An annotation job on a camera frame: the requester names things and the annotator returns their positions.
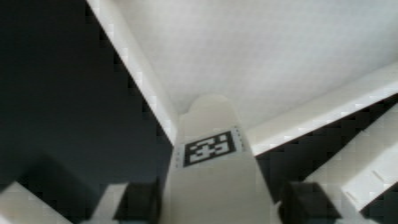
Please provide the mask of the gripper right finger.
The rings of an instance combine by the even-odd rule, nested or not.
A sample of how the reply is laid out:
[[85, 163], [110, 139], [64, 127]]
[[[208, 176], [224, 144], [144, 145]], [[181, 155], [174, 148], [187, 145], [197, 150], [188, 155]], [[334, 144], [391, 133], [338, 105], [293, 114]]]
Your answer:
[[336, 224], [343, 218], [318, 183], [284, 184], [279, 217], [283, 224]]

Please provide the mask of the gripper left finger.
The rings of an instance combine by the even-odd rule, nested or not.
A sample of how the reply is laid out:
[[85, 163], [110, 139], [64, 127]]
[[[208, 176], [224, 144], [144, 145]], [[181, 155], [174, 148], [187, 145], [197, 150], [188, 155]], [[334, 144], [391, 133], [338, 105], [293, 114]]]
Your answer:
[[112, 184], [80, 224], [158, 224], [160, 208], [158, 182]]

